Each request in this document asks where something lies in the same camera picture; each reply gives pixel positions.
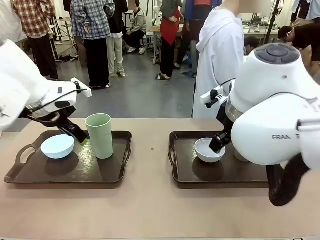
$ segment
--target beige pants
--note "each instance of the beige pants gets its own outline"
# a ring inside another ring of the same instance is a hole
[[[84,41],[80,36],[74,36],[74,41],[76,46],[78,47],[79,61],[82,67],[87,66],[87,52],[84,45]]]
[[[107,37],[106,46],[108,48],[109,76],[114,76],[116,73],[124,73],[125,70],[122,66],[124,60],[122,55],[122,38]]]
[[[305,19],[302,19],[302,18],[298,17],[295,20],[293,27],[301,27],[301,26],[304,26],[304,25],[314,24],[314,23],[315,23],[314,20],[305,20]]]

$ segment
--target blue plaid shirt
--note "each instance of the blue plaid shirt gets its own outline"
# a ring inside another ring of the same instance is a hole
[[[71,18],[74,36],[96,40],[110,36],[108,18],[114,15],[116,5],[113,0],[72,0]]]

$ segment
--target red plaid shirt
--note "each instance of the red plaid shirt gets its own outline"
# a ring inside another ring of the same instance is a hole
[[[19,16],[22,31],[29,37],[39,37],[49,32],[47,19],[55,16],[52,0],[11,0],[14,12]]]

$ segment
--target plaid shirt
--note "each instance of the plaid shirt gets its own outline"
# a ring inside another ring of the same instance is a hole
[[[55,16],[52,0],[11,0],[14,12],[19,16],[22,31],[29,37],[39,37],[50,30],[47,19]]]
[[[87,40],[110,36],[108,18],[114,15],[115,9],[113,0],[71,0],[73,35]]]

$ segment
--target black pants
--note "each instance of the black pants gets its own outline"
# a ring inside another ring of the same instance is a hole
[[[109,84],[108,49],[105,38],[83,40],[91,87],[105,87]]]
[[[123,38],[124,38],[125,43],[128,44],[128,46],[135,48],[135,49],[139,49],[139,48],[142,48],[142,45],[140,44],[140,40],[144,36],[145,36],[145,33],[141,30],[138,30],[138,31],[132,32],[130,35],[125,33]]]
[[[52,52],[49,34],[41,38],[28,37],[32,53],[42,76],[58,79],[58,71]]]
[[[174,71],[176,41],[174,41],[172,45],[170,45],[163,37],[161,38],[161,41],[162,50],[160,71],[162,74],[171,78]]]
[[[176,60],[176,63],[181,65],[184,57],[186,55],[186,52],[188,51],[191,43],[191,38],[190,38],[190,32],[187,31],[185,25],[183,26],[182,29],[182,40],[181,40],[181,46],[178,51],[178,58]]]

